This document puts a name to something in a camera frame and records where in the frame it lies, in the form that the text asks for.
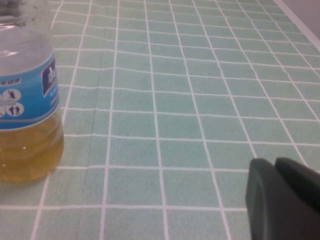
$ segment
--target wall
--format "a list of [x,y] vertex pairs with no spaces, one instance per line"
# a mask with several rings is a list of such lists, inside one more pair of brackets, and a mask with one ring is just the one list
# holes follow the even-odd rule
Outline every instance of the wall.
[[320,0],[282,0],[320,39]]

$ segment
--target water bottle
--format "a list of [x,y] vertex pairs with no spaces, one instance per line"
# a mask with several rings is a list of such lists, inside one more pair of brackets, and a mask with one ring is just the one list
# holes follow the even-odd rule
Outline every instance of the water bottle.
[[0,0],[0,180],[27,182],[61,160],[64,134],[45,0]]

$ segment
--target black plastic object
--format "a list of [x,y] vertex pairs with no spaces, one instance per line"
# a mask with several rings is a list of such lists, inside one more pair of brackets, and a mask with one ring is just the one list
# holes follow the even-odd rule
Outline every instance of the black plastic object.
[[250,163],[245,196],[252,240],[320,240],[320,174],[289,159]]

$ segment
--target blue label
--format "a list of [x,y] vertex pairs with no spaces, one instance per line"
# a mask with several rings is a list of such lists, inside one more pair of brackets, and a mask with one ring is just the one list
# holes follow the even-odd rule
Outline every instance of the blue label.
[[59,105],[55,56],[27,72],[0,76],[0,131],[37,124]]

